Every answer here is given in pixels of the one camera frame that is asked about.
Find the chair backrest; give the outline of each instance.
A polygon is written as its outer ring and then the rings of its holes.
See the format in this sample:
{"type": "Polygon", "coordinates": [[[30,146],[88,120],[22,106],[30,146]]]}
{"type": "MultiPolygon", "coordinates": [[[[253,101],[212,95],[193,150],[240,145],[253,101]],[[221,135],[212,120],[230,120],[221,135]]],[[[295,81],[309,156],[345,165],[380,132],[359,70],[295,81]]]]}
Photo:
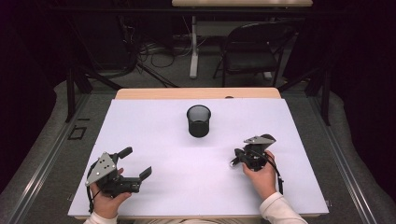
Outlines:
{"type": "Polygon", "coordinates": [[[234,49],[238,44],[248,45],[249,43],[278,42],[284,44],[294,34],[294,27],[285,22],[250,23],[239,26],[230,32],[225,49],[234,49]]]}

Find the black cup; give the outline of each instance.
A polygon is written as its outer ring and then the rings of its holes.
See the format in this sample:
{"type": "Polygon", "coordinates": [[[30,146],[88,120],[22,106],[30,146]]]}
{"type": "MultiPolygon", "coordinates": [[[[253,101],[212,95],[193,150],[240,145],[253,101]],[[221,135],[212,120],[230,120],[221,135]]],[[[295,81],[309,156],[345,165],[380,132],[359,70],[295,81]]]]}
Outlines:
{"type": "Polygon", "coordinates": [[[209,133],[209,119],[211,113],[204,105],[193,105],[187,111],[189,133],[194,137],[204,137],[209,133]]]}

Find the wooden table edge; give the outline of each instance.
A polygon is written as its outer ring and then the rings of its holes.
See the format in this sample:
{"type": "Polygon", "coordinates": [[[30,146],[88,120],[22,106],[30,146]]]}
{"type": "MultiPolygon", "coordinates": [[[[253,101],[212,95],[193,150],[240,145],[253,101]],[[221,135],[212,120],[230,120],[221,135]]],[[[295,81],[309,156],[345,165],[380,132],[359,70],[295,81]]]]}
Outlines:
{"type": "Polygon", "coordinates": [[[221,99],[275,98],[281,99],[277,88],[154,88],[121,89],[116,100],[137,99],[221,99]]]}

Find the robotic hand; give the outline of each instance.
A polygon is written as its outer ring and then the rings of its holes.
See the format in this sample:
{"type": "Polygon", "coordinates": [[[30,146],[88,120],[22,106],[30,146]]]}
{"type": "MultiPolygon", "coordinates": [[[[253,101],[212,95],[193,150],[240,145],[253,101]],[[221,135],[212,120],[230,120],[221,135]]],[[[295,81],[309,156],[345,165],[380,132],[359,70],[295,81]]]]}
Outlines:
{"type": "Polygon", "coordinates": [[[260,171],[260,169],[268,162],[276,171],[279,192],[283,194],[282,177],[277,170],[275,163],[269,160],[270,156],[265,152],[265,149],[271,146],[274,142],[276,142],[275,138],[268,133],[245,140],[244,143],[247,143],[247,145],[245,145],[243,149],[236,148],[234,150],[236,158],[230,162],[230,165],[235,166],[239,162],[243,162],[250,170],[260,171]]]}
{"type": "Polygon", "coordinates": [[[117,169],[119,158],[123,159],[131,153],[131,147],[127,147],[123,151],[111,155],[104,152],[98,161],[93,163],[88,172],[87,181],[85,182],[88,199],[90,200],[90,212],[93,211],[93,198],[90,193],[90,184],[96,182],[97,186],[104,194],[108,194],[114,198],[123,192],[139,192],[142,181],[151,175],[151,166],[143,171],[139,177],[124,177],[119,175],[117,169]]]}

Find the white sleeve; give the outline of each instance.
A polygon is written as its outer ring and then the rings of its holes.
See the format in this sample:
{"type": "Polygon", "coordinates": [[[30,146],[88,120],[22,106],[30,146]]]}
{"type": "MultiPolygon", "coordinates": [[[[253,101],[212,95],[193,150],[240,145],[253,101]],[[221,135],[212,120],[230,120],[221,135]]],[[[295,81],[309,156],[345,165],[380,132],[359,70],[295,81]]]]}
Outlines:
{"type": "Polygon", "coordinates": [[[95,212],[92,212],[91,216],[84,222],[84,224],[116,224],[116,223],[117,223],[117,217],[107,219],[104,217],[100,217],[95,212]]]}
{"type": "Polygon", "coordinates": [[[260,206],[262,217],[272,224],[300,224],[307,222],[289,205],[282,194],[276,192],[268,197],[260,206]]]}

